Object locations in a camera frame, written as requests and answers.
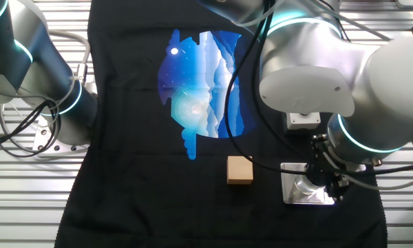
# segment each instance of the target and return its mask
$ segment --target wooden block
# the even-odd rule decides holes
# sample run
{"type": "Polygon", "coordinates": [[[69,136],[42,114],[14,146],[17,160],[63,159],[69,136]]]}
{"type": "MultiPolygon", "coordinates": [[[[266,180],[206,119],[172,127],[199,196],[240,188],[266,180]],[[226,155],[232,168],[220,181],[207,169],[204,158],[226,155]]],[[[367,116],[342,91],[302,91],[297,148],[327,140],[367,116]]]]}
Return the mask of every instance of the wooden block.
{"type": "Polygon", "coordinates": [[[226,166],[229,185],[250,185],[253,180],[253,164],[243,156],[229,156],[226,166]]]}

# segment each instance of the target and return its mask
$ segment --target metal grating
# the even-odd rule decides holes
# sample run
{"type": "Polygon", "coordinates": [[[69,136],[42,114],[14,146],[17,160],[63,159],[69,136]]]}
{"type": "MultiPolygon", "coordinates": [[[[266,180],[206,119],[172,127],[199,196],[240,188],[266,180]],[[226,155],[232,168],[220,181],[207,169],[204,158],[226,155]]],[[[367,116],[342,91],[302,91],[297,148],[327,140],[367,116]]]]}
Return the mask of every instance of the metal grating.
{"type": "MultiPolygon", "coordinates": [[[[87,37],[90,0],[34,0],[44,12],[51,29],[87,37]]],[[[389,37],[412,35],[413,11],[400,10],[393,1],[344,1],[343,14],[389,37]]],[[[357,43],[384,44],[379,38],[344,24],[349,37],[357,43]]],[[[84,47],[75,41],[52,37],[61,55],[76,69],[84,47]]],[[[87,87],[95,88],[92,59],[89,60],[87,87]]],[[[30,108],[13,101],[23,115],[30,108]]],[[[16,127],[21,117],[6,105],[6,120],[16,127]]],[[[17,139],[32,147],[35,129],[27,129],[17,139]]],[[[17,159],[0,150],[0,248],[53,248],[56,230],[74,177],[84,154],[53,161],[40,158],[17,159]]],[[[413,163],[413,147],[391,155],[383,168],[413,163]]],[[[413,172],[400,172],[378,178],[382,186],[399,185],[413,179],[413,172]]],[[[413,248],[413,186],[381,194],[388,221],[390,248],[413,248]]]]}

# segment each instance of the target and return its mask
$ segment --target cable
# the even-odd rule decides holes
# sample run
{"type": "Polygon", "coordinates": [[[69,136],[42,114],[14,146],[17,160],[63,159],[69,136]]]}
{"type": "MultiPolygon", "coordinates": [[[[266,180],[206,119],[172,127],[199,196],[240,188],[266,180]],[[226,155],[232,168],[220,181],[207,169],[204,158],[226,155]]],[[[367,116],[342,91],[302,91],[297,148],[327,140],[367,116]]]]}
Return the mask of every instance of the cable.
{"type": "Polygon", "coordinates": [[[39,154],[37,156],[36,161],[40,163],[45,163],[45,162],[50,162],[50,161],[57,161],[59,159],[64,159],[64,156],[69,156],[69,155],[76,155],[76,154],[82,154],[88,152],[88,149],[78,149],[76,151],[70,151],[70,152],[61,152],[61,153],[55,153],[55,154],[39,154]]]}
{"type": "Polygon", "coordinates": [[[84,44],[85,45],[84,58],[81,61],[81,63],[87,64],[87,62],[89,61],[89,56],[90,56],[90,44],[86,38],[82,37],[81,35],[72,34],[70,32],[64,32],[60,30],[49,30],[49,33],[51,35],[58,36],[58,37],[76,39],[77,41],[80,41],[82,44],[84,44]]]}
{"type": "Polygon", "coordinates": [[[11,132],[8,135],[5,136],[1,136],[0,137],[0,144],[8,141],[10,138],[12,138],[13,136],[19,134],[20,132],[22,132],[24,129],[26,129],[27,127],[29,127],[35,120],[36,118],[39,116],[39,114],[43,111],[43,108],[48,106],[49,102],[45,101],[42,104],[40,104],[37,108],[34,109],[33,112],[31,112],[28,117],[26,117],[21,123],[20,125],[17,126],[17,128],[11,132]]]}
{"type": "MultiPolygon", "coordinates": [[[[62,99],[60,99],[58,102],[56,102],[56,108],[57,108],[57,110],[58,110],[57,113],[61,113],[61,112],[59,112],[59,111],[60,111],[60,108],[59,108],[59,107],[60,107],[60,105],[63,104],[64,101],[65,101],[67,98],[69,98],[69,96],[72,94],[72,92],[74,91],[75,84],[76,84],[77,81],[79,81],[79,78],[76,77],[76,76],[74,76],[74,77],[73,77],[73,80],[72,80],[72,84],[69,86],[69,91],[67,92],[67,94],[66,94],[62,99]]],[[[48,97],[45,97],[45,96],[41,96],[41,95],[36,95],[36,94],[34,94],[33,92],[25,89],[24,87],[20,87],[20,88],[21,88],[22,90],[25,90],[26,92],[28,92],[28,93],[30,93],[30,94],[33,94],[33,95],[32,95],[32,96],[16,96],[17,98],[39,97],[39,98],[43,98],[43,99],[47,99],[47,100],[50,100],[50,101],[52,101],[52,102],[55,102],[55,101],[52,100],[51,98],[48,98],[48,97]]],[[[48,125],[48,127],[51,127],[51,126],[52,126],[52,123],[55,122],[55,120],[56,120],[57,118],[58,118],[58,115],[55,116],[55,118],[54,118],[54,119],[52,120],[52,122],[48,125]]]]}
{"type": "MultiPolygon", "coordinates": [[[[270,15],[270,17],[268,18],[268,22],[270,22],[270,20],[272,20],[272,15],[270,15]]],[[[268,169],[271,171],[275,171],[275,172],[283,172],[283,173],[288,173],[288,174],[296,174],[296,175],[306,175],[306,172],[296,172],[296,171],[289,171],[289,170],[285,170],[285,169],[277,169],[268,165],[263,165],[261,163],[257,163],[255,162],[250,156],[248,156],[247,154],[245,154],[242,150],[242,148],[239,147],[239,145],[237,144],[237,142],[235,141],[234,137],[233,137],[233,133],[231,132],[231,127],[229,125],[229,115],[228,115],[228,111],[229,111],[229,98],[231,95],[231,90],[233,89],[233,85],[234,82],[240,72],[240,70],[243,68],[244,62],[245,60],[248,58],[249,54],[251,53],[251,50],[253,49],[255,43],[257,42],[257,38],[260,35],[260,33],[262,32],[262,28],[264,27],[264,20],[262,20],[262,22],[258,25],[257,27],[257,31],[254,34],[253,40],[251,41],[250,45],[248,46],[247,51],[245,52],[244,56],[242,57],[242,61],[240,62],[240,64],[237,66],[237,68],[235,69],[233,76],[229,82],[228,88],[226,90],[226,96],[225,96],[225,108],[224,108],[224,120],[225,120],[225,127],[226,127],[226,132],[228,133],[228,137],[229,140],[232,142],[234,148],[247,160],[249,160],[250,162],[252,162],[254,165],[262,167],[264,169],[268,169]]],[[[265,26],[264,29],[264,33],[263,35],[268,34],[269,28],[265,26]]]]}
{"type": "Polygon", "coordinates": [[[349,175],[349,176],[376,176],[376,175],[384,175],[384,174],[391,174],[395,172],[407,172],[413,170],[413,165],[408,165],[404,167],[394,168],[394,169],[381,169],[379,171],[374,172],[348,172],[342,169],[335,169],[331,166],[323,168],[326,172],[330,173],[338,173],[341,175],[349,175]]]}
{"type": "MultiPolygon", "coordinates": [[[[21,117],[21,119],[23,120],[25,117],[22,115],[22,113],[17,109],[17,107],[15,107],[15,105],[14,104],[12,104],[12,102],[9,102],[8,103],[9,105],[11,105],[11,107],[15,110],[15,112],[17,112],[17,114],[21,117]]],[[[49,126],[42,126],[42,125],[39,125],[39,124],[37,124],[37,123],[33,123],[33,124],[31,124],[31,126],[35,129],[35,130],[37,130],[39,127],[49,127],[49,126]]]]}
{"type": "Polygon", "coordinates": [[[349,24],[352,24],[352,25],[354,25],[354,26],[356,26],[356,27],[358,27],[358,28],[361,28],[362,30],[367,31],[367,32],[369,32],[370,34],[373,34],[373,35],[375,35],[375,36],[383,39],[384,41],[391,41],[391,40],[392,40],[391,38],[389,38],[389,37],[381,34],[380,32],[374,31],[374,30],[371,29],[371,28],[368,28],[368,27],[366,27],[366,26],[364,26],[364,25],[362,25],[362,24],[360,24],[360,23],[357,23],[356,21],[350,20],[349,18],[340,15],[339,13],[331,10],[330,8],[327,8],[327,7],[326,7],[323,3],[321,3],[319,0],[310,0],[310,2],[311,2],[311,4],[313,4],[314,6],[317,6],[317,7],[321,8],[324,12],[327,12],[328,14],[331,14],[333,17],[336,17],[336,18],[338,18],[338,19],[340,19],[340,20],[342,20],[342,21],[345,21],[345,22],[347,22],[347,23],[349,23],[349,24]]]}
{"type": "MultiPolygon", "coordinates": [[[[322,2],[324,5],[328,6],[328,7],[330,8],[330,10],[332,10],[333,12],[335,12],[335,9],[334,9],[328,2],[326,2],[326,1],[324,1],[324,0],[319,0],[319,1],[322,2]]],[[[344,37],[345,37],[347,41],[349,41],[349,42],[352,43],[352,41],[351,41],[351,40],[349,39],[349,37],[347,36],[346,30],[344,29],[343,24],[341,23],[341,21],[339,20],[339,18],[338,18],[338,17],[335,17],[335,19],[337,20],[337,23],[338,23],[338,25],[339,25],[339,27],[341,28],[341,31],[342,31],[342,32],[341,32],[341,38],[344,39],[344,37]]]]}
{"type": "Polygon", "coordinates": [[[256,18],[255,20],[246,22],[246,23],[236,23],[233,22],[235,25],[239,26],[239,27],[249,27],[252,25],[257,25],[260,24],[262,21],[264,21],[266,18],[268,18],[270,15],[272,15],[272,13],[274,13],[274,11],[276,11],[276,9],[278,9],[278,7],[281,6],[281,4],[283,4],[284,0],[277,0],[277,2],[269,8],[268,11],[266,11],[261,17],[256,18]]]}
{"type": "MultiPolygon", "coordinates": [[[[50,111],[51,111],[52,116],[54,116],[54,115],[56,114],[53,110],[50,110],[50,111]]],[[[1,124],[1,126],[2,126],[2,129],[3,129],[3,132],[5,133],[5,135],[6,135],[6,136],[9,135],[9,134],[7,134],[7,132],[6,132],[7,127],[6,127],[6,126],[3,126],[3,122],[2,122],[2,121],[0,121],[0,124],[1,124]]],[[[9,138],[9,140],[11,140],[15,145],[17,145],[17,147],[20,147],[21,149],[23,149],[23,150],[31,153],[31,154],[29,154],[29,155],[18,155],[18,154],[14,154],[14,153],[12,153],[11,151],[9,151],[6,147],[4,147],[1,143],[0,143],[0,147],[2,148],[2,150],[3,150],[4,152],[8,153],[8,154],[11,155],[11,156],[17,157],[17,158],[29,158],[29,157],[36,156],[36,155],[38,155],[38,154],[40,154],[40,153],[42,153],[42,152],[45,152],[46,150],[48,150],[49,148],[51,148],[51,146],[53,146],[53,144],[54,144],[55,141],[56,141],[56,138],[58,137],[59,130],[60,130],[60,126],[61,126],[61,118],[58,118],[57,121],[54,123],[54,131],[52,132],[52,135],[51,135],[50,139],[47,141],[46,145],[43,146],[43,147],[42,147],[40,150],[38,150],[38,151],[33,151],[33,150],[31,150],[31,149],[27,149],[27,148],[25,148],[25,147],[21,147],[18,143],[15,143],[15,142],[13,141],[12,137],[9,138]]]]}
{"type": "MultiPolygon", "coordinates": [[[[24,87],[20,87],[20,89],[25,90],[25,91],[28,92],[28,93],[31,93],[29,90],[25,89],[24,87]]],[[[55,106],[50,107],[49,110],[52,110],[53,108],[56,108],[57,113],[60,112],[60,105],[59,105],[56,101],[54,101],[53,99],[51,99],[51,98],[49,98],[49,97],[46,97],[46,96],[41,96],[41,95],[19,96],[19,95],[11,95],[11,94],[3,94],[3,93],[0,93],[0,95],[2,95],[2,96],[9,96],[9,97],[12,97],[12,98],[17,98],[17,99],[41,98],[41,99],[44,99],[45,101],[50,101],[50,102],[56,104],[55,106]]],[[[57,114],[55,117],[52,117],[53,120],[52,120],[51,124],[49,125],[50,127],[51,127],[52,124],[57,120],[58,117],[59,117],[59,114],[57,114]]]]}
{"type": "MultiPolygon", "coordinates": [[[[22,149],[23,151],[29,152],[29,153],[31,153],[31,154],[28,154],[28,155],[18,155],[18,154],[14,154],[14,153],[12,153],[10,150],[8,150],[8,148],[4,147],[2,144],[0,144],[0,148],[1,148],[3,151],[5,151],[6,153],[8,153],[9,155],[14,156],[14,157],[17,157],[17,158],[29,158],[29,157],[37,156],[37,155],[41,154],[42,152],[47,151],[49,148],[51,148],[51,147],[53,146],[53,144],[55,144],[55,142],[56,142],[56,140],[57,140],[57,138],[58,138],[60,129],[61,129],[61,117],[59,117],[59,118],[56,120],[56,122],[53,123],[53,124],[54,124],[54,127],[53,127],[53,131],[52,131],[51,137],[50,137],[49,140],[47,141],[46,145],[44,145],[40,150],[35,151],[35,150],[32,150],[32,149],[28,149],[28,148],[22,146],[20,143],[16,142],[13,138],[10,138],[10,141],[11,141],[14,145],[16,145],[18,148],[22,149]]],[[[3,130],[3,133],[4,133],[4,134],[7,134],[7,133],[9,132],[9,130],[8,130],[7,126],[6,126],[6,122],[4,121],[4,116],[3,116],[3,112],[1,111],[1,108],[0,108],[0,125],[1,125],[1,129],[3,130]]]]}
{"type": "MultiPolygon", "coordinates": [[[[326,152],[323,152],[323,155],[326,157],[327,161],[335,168],[339,169],[339,167],[335,164],[335,162],[329,157],[329,155],[326,152]]],[[[349,175],[343,175],[344,178],[349,180],[352,183],[355,183],[356,185],[360,187],[364,187],[366,189],[372,189],[372,190],[398,190],[398,189],[405,189],[406,187],[413,186],[413,181],[403,184],[403,185],[398,185],[398,186],[393,186],[393,187],[379,187],[379,186],[374,186],[374,185],[369,185],[367,183],[363,183],[360,180],[357,180],[349,175]]]]}

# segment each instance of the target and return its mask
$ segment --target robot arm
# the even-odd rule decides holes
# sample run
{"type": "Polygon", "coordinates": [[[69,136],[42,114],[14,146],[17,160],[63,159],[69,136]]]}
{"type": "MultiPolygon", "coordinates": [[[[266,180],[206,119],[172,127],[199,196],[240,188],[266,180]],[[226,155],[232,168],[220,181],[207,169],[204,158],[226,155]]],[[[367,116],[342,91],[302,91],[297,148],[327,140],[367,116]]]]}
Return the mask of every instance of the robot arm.
{"type": "MultiPolygon", "coordinates": [[[[0,104],[17,94],[59,100],[70,92],[59,105],[62,128],[58,139],[68,145],[83,145],[91,138],[97,100],[74,80],[73,71],[51,42],[47,21],[35,4],[31,0],[0,0],[0,104]]],[[[24,100],[32,107],[42,102],[37,98],[24,100]]]]}
{"type": "MultiPolygon", "coordinates": [[[[236,25],[263,12],[262,0],[198,1],[236,25]]],[[[339,11],[338,0],[326,2],[339,11]]],[[[263,102],[288,113],[334,113],[327,134],[313,141],[316,158],[355,171],[413,140],[413,37],[382,47],[345,42],[339,23],[315,0],[285,0],[269,28],[260,57],[263,102]]],[[[313,183],[320,178],[295,181],[308,189],[313,183]]],[[[329,195],[339,199],[333,185],[329,195]]]]}

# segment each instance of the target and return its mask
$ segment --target black fabric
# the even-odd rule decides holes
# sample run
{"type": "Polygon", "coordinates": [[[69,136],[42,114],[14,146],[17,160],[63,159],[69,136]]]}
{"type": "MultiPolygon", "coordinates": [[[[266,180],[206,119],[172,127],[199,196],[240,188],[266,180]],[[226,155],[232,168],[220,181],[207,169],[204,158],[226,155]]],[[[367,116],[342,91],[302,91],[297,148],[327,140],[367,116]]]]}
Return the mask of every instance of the black fabric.
{"type": "MultiPolygon", "coordinates": [[[[285,205],[279,173],[254,167],[252,185],[226,184],[227,156],[238,155],[227,138],[198,136],[197,158],[188,158],[171,101],[163,105],[158,93],[158,70],[175,29],[181,40],[205,31],[240,33],[241,48],[251,39],[194,0],[93,0],[98,120],[55,247],[386,247],[377,192],[353,186],[332,207],[285,205]]],[[[240,75],[247,103],[254,61],[252,54],[240,75]]],[[[282,115],[262,106],[282,130],[282,115]]],[[[305,161],[248,107],[257,127],[236,138],[245,151],[273,167],[305,161]]],[[[310,153],[309,136],[290,141],[310,153]]]]}

